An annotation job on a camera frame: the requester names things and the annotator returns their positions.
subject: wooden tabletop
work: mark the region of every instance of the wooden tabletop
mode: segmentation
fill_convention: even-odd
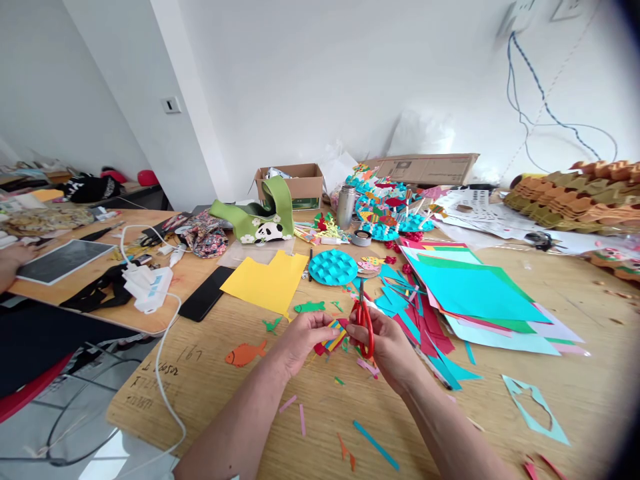
[[[296,220],[308,220],[315,212],[296,213]],[[430,232],[426,237],[443,236]],[[314,253],[332,247],[314,247]],[[401,255],[376,243],[372,249],[381,257]],[[295,250],[308,255],[309,245],[296,240]],[[450,358],[460,366],[483,376],[463,382],[463,390],[453,396],[465,414],[482,425],[484,436],[498,454],[513,464],[526,478],[521,464],[525,454],[542,453],[570,479],[601,477],[611,460],[620,426],[629,422],[629,389],[636,376],[627,365],[633,363],[633,347],[639,333],[636,307],[604,289],[637,293],[629,284],[576,257],[561,257],[536,251],[484,249],[480,259],[504,268],[530,296],[552,310],[562,322],[587,343],[590,357],[552,357],[473,345],[477,365],[471,365],[462,341],[453,338],[456,350]],[[606,286],[594,284],[604,281]],[[380,295],[379,279],[367,282],[367,292]],[[330,314],[337,313],[331,301],[339,301],[347,312],[352,306],[340,287],[326,287],[302,280],[291,302],[293,307],[307,301],[324,301]],[[278,339],[266,333],[261,320],[278,315],[224,294],[201,323],[180,318],[167,334],[160,361],[165,365],[163,382],[167,396],[187,426],[187,438],[175,453],[182,456],[217,412],[231,398],[254,360],[238,369],[226,364],[225,356],[241,343],[267,349]],[[619,325],[609,320],[623,321]],[[283,320],[278,335],[286,328]],[[142,362],[113,398],[107,419],[122,430],[160,448],[167,449],[180,438],[180,430],[160,398],[155,380],[157,347]],[[300,374],[289,382],[283,400],[297,395],[304,404],[307,436],[301,436],[296,405],[277,414],[261,462],[260,478],[396,478],[388,462],[353,426],[358,420],[400,464],[401,478],[424,479],[436,475],[435,464],[409,412],[400,398],[380,378],[370,378],[356,363],[353,348],[336,350],[327,361],[312,353]],[[527,428],[512,402],[501,375],[540,388],[553,414],[567,434],[568,447]],[[334,377],[344,385],[336,384]],[[527,395],[525,408],[542,425],[549,418]],[[348,460],[342,462],[337,433],[357,458],[356,474]],[[539,471],[549,472],[539,465]]]
[[[100,243],[108,243],[110,245],[119,245],[120,239],[112,237],[114,233],[121,233],[122,228],[127,225],[150,225],[154,226],[163,220],[174,216],[178,212],[158,211],[158,210],[121,210],[122,215],[107,220],[105,222],[96,222],[86,227],[73,230],[66,235],[58,237],[56,241],[46,249],[40,251],[40,255],[64,245],[71,239],[82,238],[89,233],[102,230],[110,225],[114,225],[120,221],[126,222],[118,229],[108,232],[102,238]],[[126,242],[135,240],[144,227],[132,227],[127,230]],[[157,250],[162,245],[158,245],[150,251],[146,252],[153,256],[152,263],[159,263],[161,267],[169,264],[169,255],[162,256]],[[9,289],[9,292],[16,295],[38,300],[50,305],[60,305],[68,298],[74,296],[84,286],[99,278],[108,268],[118,264],[120,260],[116,260],[113,254],[106,253],[102,257],[92,261],[80,270],[73,272],[68,277],[63,278],[54,285],[40,285],[38,283],[27,280],[17,279]],[[200,286],[200,284],[211,274],[216,268],[216,259],[200,259],[194,255],[184,255],[182,260],[172,268],[173,279],[171,280],[171,292],[178,295],[182,301]],[[128,329],[157,334],[166,330],[169,322],[173,318],[177,300],[173,297],[166,297],[164,305],[157,312],[151,315],[136,310],[133,301],[128,302],[121,307],[107,308],[96,310],[88,316],[104,320]]]

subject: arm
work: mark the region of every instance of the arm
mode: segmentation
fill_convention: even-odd
[[[0,250],[0,293],[6,292],[15,280],[15,274],[22,265],[36,257],[37,253],[22,243],[10,245]]]
[[[173,471],[176,480],[254,479],[287,382],[313,346],[334,338],[326,313],[298,315]]]
[[[507,480],[513,472],[491,449],[482,434],[438,387],[394,320],[370,309],[375,334],[374,358],[391,388],[405,402],[440,475],[446,480]],[[355,321],[355,312],[351,314]],[[347,332],[365,345],[367,330],[348,325]]]

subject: black cloth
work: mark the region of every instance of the black cloth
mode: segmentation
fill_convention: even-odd
[[[86,341],[95,345],[137,333],[32,300],[0,308],[0,397],[38,378]]]

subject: tiled floor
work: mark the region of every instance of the tiled floor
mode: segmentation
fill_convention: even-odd
[[[119,355],[142,360],[153,345],[154,343],[136,345]],[[111,357],[102,355],[96,362],[99,365],[88,365],[78,374],[84,378],[92,378],[114,362]],[[136,366],[135,362],[116,365],[97,380],[118,389]],[[82,386],[83,382],[69,378],[43,392],[38,400],[64,405]],[[87,386],[56,427],[54,439],[58,439],[66,430],[69,430],[69,433],[51,448],[51,456],[78,458],[106,440],[115,430],[105,421],[105,413],[112,396],[112,392],[92,385]],[[29,457],[32,452],[38,452],[46,444],[58,415],[58,410],[30,404],[0,424],[0,457]],[[0,461],[0,480],[112,480],[160,453],[160,450],[141,440],[117,432],[98,452],[68,467],[52,467],[48,463]],[[176,461],[176,458],[166,455],[125,478],[161,479],[170,472]]]

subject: scissors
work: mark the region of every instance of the scissors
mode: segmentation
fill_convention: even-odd
[[[373,356],[373,326],[371,325],[371,316],[369,315],[369,307],[365,303],[365,280],[360,278],[360,298],[353,303],[351,311],[355,310],[355,322],[356,325],[366,328],[369,331],[369,347],[367,348],[364,343],[356,341],[356,345],[360,347],[362,356],[366,359],[370,359]]]

